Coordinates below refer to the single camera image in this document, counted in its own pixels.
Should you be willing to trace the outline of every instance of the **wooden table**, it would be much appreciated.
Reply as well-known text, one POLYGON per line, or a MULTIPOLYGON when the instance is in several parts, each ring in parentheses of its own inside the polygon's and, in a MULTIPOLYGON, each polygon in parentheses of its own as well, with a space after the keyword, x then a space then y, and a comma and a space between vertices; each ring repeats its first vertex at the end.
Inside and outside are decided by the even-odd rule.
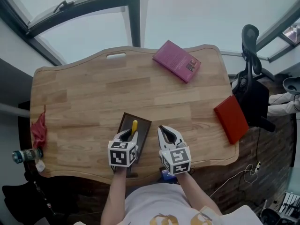
POLYGON ((128 185, 159 178, 159 125, 181 132, 190 147, 193 168, 234 162, 239 143, 228 143, 213 111, 232 94, 221 53, 212 45, 186 50, 202 63, 188 84, 152 60, 156 50, 129 46, 103 50, 65 66, 38 69, 30 120, 35 122, 46 105, 42 175, 111 183, 107 145, 124 112, 152 121, 139 164, 132 168, 138 178, 128 179, 128 185), (107 59, 118 53, 126 56, 107 59))

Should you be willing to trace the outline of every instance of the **chair headrest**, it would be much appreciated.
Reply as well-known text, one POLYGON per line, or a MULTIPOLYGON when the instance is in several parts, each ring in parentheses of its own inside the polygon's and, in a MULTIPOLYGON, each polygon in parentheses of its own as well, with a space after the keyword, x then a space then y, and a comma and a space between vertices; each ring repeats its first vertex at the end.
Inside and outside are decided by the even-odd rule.
POLYGON ((252 62, 252 67, 255 74, 260 74, 262 71, 262 64, 256 54, 256 41, 259 36, 257 27, 247 24, 242 30, 242 49, 249 61, 252 62))

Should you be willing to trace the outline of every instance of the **person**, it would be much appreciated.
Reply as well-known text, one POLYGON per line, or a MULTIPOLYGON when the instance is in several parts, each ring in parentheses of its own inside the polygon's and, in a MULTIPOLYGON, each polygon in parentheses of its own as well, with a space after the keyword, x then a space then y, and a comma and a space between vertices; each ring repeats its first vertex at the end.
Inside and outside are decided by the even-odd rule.
POLYGON ((300 112, 300 95, 283 93, 269 97, 268 116, 284 116, 300 112))
POLYGON ((262 224, 248 206, 222 215, 219 207, 187 172, 176 175, 180 185, 148 185, 125 198, 126 173, 126 168, 118 167, 113 176, 101 225, 262 224))

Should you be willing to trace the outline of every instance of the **pink book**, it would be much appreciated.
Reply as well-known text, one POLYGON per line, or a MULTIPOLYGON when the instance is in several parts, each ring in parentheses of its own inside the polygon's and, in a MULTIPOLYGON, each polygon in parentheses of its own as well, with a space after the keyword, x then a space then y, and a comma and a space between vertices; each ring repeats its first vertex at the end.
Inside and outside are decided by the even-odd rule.
POLYGON ((191 80, 201 64, 201 62, 187 51, 178 47, 170 40, 166 41, 156 54, 154 54, 153 60, 165 66, 186 83, 191 80))

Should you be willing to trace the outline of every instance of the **floor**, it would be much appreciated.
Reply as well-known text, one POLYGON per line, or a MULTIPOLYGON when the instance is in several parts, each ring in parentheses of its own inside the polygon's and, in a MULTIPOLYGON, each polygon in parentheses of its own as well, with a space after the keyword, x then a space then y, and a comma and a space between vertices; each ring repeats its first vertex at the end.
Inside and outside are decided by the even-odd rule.
MULTIPOLYGON (((284 92, 281 81, 278 83, 261 79, 270 90, 270 94, 284 92)), ((260 131, 260 139, 257 148, 258 160, 262 166, 258 173, 258 179, 253 184, 244 181, 244 173, 229 180, 219 189, 212 199, 219 206, 223 214, 230 213, 238 207, 246 204, 255 212, 260 211, 264 199, 268 199, 268 206, 277 209, 283 199, 283 191, 286 186, 289 167, 293 160, 294 150, 294 116, 269 118, 275 123, 274 133, 265 130, 260 131)), ((29 123, 22 123, 26 129, 20 133, 28 141, 29 123)), ((192 175, 200 187, 211 195, 226 180, 245 170, 248 164, 256 166, 256 146, 259 129, 253 127, 240 140, 240 155, 238 160, 228 166, 211 166, 200 168, 192 175)), ((78 214, 72 214, 67 220, 68 224, 82 221, 85 224, 99 224, 109 186, 92 180, 76 177, 56 177, 58 182, 70 187, 73 195, 77 198, 80 209, 78 214)))

